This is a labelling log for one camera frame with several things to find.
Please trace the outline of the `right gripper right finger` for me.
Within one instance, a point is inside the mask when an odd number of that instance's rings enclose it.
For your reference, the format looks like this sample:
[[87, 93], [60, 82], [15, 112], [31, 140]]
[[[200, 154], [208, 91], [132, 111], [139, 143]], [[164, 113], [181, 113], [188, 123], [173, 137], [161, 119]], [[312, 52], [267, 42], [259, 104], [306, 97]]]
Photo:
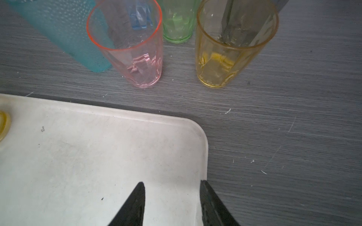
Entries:
[[240, 226], [206, 180], [200, 183], [200, 203], [204, 226]]

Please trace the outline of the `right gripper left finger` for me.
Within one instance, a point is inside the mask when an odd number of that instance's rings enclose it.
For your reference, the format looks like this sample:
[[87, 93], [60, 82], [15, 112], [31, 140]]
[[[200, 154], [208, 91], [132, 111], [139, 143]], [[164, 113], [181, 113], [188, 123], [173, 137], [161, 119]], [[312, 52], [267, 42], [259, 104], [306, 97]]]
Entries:
[[142, 226], [145, 209], [145, 186], [139, 182], [114, 216], [109, 226]]

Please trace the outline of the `beige plastic tray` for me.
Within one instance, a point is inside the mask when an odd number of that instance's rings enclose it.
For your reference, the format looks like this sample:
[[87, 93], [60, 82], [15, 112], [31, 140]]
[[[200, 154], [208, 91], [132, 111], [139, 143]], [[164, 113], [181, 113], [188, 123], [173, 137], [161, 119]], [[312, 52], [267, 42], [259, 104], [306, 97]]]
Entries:
[[208, 141], [192, 120], [1, 95], [1, 225], [106, 226], [139, 182], [145, 226], [201, 226]]

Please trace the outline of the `amber plastic cup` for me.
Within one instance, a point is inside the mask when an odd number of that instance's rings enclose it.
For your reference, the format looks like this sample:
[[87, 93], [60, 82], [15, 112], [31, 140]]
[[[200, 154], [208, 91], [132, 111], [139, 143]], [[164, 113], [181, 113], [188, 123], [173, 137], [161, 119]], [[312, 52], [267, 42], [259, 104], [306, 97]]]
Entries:
[[0, 112], [0, 141], [2, 141], [8, 134], [11, 127], [11, 116], [9, 113]]

